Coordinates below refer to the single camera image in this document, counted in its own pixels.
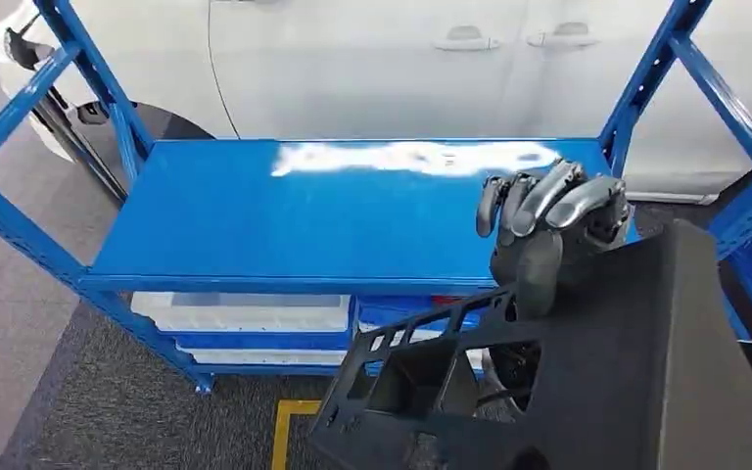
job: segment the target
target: white car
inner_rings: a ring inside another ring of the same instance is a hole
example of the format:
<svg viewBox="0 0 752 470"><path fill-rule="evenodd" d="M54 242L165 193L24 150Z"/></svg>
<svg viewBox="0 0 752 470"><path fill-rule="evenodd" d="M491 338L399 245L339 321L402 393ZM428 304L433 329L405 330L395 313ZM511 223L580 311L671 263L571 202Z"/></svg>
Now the white car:
<svg viewBox="0 0 752 470"><path fill-rule="evenodd" d="M597 135L670 0L72 3L137 104L214 137L310 139ZM0 23L11 96L31 71L7 28L58 45L36 14L24 0ZM752 111L752 3L717 0L694 37ZM102 123L75 68L56 87ZM751 167L676 65L636 127L631 196L709 203Z"/></svg>

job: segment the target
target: robot finger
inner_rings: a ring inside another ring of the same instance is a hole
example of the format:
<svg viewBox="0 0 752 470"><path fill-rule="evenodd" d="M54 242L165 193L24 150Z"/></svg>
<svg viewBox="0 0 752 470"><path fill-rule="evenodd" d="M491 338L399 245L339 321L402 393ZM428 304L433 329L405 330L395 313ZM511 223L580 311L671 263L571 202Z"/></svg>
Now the robot finger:
<svg viewBox="0 0 752 470"><path fill-rule="evenodd" d="M588 213L605 207L624 189L621 179L597 176L564 195L546 214L546 223L559 230L568 228Z"/></svg>
<svg viewBox="0 0 752 470"><path fill-rule="evenodd" d="M535 230L557 197L573 182L584 176L581 164L559 162L526 196L520 209L511 218L511 232L526 237Z"/></svg>
<svg viewBox="0 0 752 470"><path fill-rule="evenodd" d="M477 206L476 217L477 234L481 237L486 238L494 231L497 210L508 192L509 184L509 179L499 176L490 176L483 183L483 195Z"/></svg>
<svg viewBox="0 0 752 470"><path fill-rule="evenodd" d="M497 231L497 241L500 245L507 247L514 242L516 238L512 230L514 215L537 182L533 176L526 173L518 173L515 176L503 203L502 211L500 211L500 228Z"/></svg>

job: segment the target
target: blue metal shelf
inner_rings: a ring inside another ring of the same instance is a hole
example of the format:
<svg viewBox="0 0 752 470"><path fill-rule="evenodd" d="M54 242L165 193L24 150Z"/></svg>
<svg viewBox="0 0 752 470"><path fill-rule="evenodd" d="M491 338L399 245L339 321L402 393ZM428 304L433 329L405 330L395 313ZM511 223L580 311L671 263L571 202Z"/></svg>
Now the blue metal shelf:
<svg viewBox="0 0 752 470"><path fill-rule="evenodd" d="M0 145L73 63L111 118L133 190L93 266L1 194L0 237L203 393L214 374L332 375L336 367L200 364L178 345L342 349L354 315L348 331L327 335L165 333L118 291L419 296L489 288L492 241L478 238L472 223L484 178L559 157L590 174L620 176L635 123L676 59L752 159L752 116L689 39L710 0L674 1L597 138L323 142L155 142L69 2L35 4L63 46L0 113ZM752 185L711 232L720 259L730 257L752 296ZM383 301L375 304L392 308ZM738 318L731 324L747 336Z"/></svg>
<svg viewBox="0 0 752 470"><path fill-rule="evenodd" d="M594 139L158 141L80 285L471 295L494 286L483 181L558 156L609 171Z"/></svg>

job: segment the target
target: yellow floor tape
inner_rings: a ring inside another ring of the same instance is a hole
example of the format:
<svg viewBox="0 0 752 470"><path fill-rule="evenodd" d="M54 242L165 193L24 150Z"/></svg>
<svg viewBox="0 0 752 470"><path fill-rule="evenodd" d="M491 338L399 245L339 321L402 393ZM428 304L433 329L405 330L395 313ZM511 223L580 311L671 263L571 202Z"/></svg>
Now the yellow floor tape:
<svg viewBox="0 0 752 470"><path fill-rule="evenodd" d="M275 439L272 441L272 470L286 470L287 447L290 441L290 416L294 414L315 414L321 400L282 399L278 402L278 415L275 418Z"/></svg>

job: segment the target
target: car door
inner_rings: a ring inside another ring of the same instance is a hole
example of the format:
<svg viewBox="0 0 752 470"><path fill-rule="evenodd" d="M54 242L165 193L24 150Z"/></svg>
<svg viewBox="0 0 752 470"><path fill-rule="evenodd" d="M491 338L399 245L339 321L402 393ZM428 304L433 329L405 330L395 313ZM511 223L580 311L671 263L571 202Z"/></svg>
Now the car door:
<svg viewBox="0 0 752 470"><path fill-rule="evenodd" d="M244 138L510 135L527 2L211 0L211 58Z"/></svg>
<svg viewBox="0 0 752 470"><path fill-rule="evenodd" d="M542 51L537 136L599 133L672 0L552 0L527 24ZM752 4L715 0L693 38L752 112ZM635 127L626 167L634 197L709 202L751 163L677 61Z"/></svg>

